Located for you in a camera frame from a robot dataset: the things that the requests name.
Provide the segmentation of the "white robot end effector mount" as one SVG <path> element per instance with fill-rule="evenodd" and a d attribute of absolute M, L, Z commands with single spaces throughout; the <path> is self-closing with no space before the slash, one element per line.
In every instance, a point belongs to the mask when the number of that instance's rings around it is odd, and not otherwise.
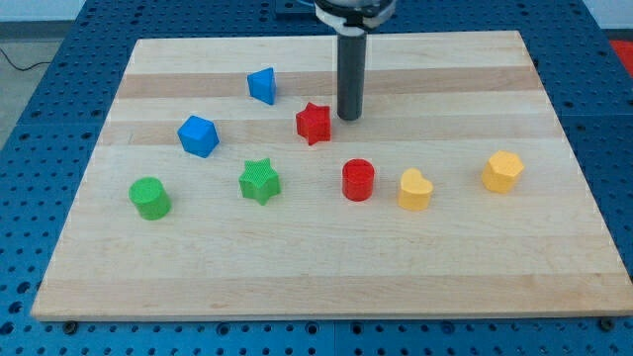
<path fill-rule="evenodd" d="M 396 12 L 396 0 L 315 0 L 319 20 L 339 35 L 361 36 L 374 31 Z"/>

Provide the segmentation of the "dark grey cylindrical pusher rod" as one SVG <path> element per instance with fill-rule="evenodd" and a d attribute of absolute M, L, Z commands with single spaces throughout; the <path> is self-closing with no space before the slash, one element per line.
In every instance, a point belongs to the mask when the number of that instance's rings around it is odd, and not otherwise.
<path fill-rule="evenodd" d="M 362 115 L 367 35 L 337 36 L 337 116 L 356 121 Z"/>

